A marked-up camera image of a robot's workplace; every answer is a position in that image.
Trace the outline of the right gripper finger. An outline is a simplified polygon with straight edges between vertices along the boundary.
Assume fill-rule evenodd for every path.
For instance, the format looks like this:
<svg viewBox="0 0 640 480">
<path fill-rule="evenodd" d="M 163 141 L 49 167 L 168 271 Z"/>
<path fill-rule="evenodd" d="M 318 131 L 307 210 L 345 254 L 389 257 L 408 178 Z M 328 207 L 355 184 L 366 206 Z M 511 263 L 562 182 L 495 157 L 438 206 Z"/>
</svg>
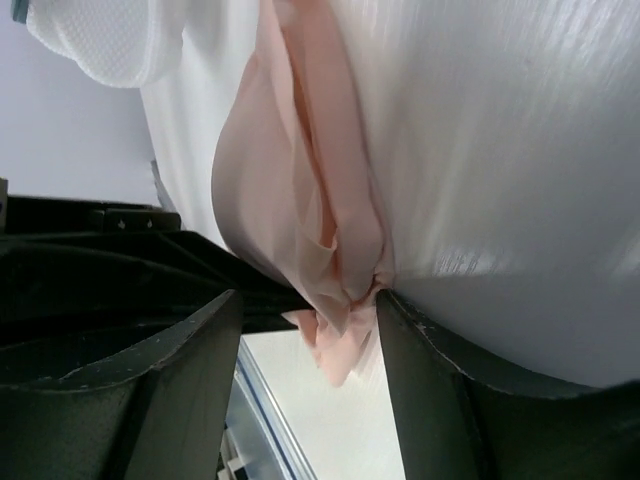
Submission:
<svg viewBox="0 0 640 480">
<path fill-rule="evenodd" d="M 390 291 L 376 299 L 409 479 L 635 479 L 639 385 L 591 388 L 471 343 Z"/>
</svg>

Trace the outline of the aluminium front rail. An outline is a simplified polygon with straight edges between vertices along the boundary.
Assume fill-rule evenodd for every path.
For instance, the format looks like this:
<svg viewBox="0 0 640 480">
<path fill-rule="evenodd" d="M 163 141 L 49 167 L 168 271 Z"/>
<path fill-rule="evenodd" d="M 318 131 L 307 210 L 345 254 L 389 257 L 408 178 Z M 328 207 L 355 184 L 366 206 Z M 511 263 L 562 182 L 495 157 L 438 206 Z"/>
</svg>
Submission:
<svg viewBox="0 0 640 480">
<path fill-rule="evenodd" d="M 245 340 L 239 344 L 218 468 L 219 479 L 316 479 Z"/>
</svg>

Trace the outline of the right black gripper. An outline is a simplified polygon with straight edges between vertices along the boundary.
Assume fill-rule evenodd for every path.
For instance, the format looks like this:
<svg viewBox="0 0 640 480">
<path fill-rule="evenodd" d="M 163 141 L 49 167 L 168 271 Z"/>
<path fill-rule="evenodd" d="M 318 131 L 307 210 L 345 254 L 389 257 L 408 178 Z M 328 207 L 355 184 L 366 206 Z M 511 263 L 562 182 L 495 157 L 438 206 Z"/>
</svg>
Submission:
<svg viewBox="0 0 640 480">
<path fill-rule="evenodd" d="M 246 333 L 305 305 L 176 213 L 3 195 L 2 477 L 215 478 L 241 298 Z"/>
</svg>

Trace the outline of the pink beige bra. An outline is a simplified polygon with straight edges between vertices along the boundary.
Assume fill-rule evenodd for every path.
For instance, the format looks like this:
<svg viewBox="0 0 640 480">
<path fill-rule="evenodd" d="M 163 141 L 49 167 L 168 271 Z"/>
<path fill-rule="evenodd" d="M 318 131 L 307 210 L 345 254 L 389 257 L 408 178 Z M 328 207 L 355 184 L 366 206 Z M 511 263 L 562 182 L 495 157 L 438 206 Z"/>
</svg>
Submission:
<svg viewBox="0 0 640 480">
<path fill-rule="evenodd" d="M 226 246 L 305 306 L 285 313 L 335 386 L 360 363 L 393 279 L 351 64 L 326 1 L 264 1 L 212 179 Z"/>
</svg>

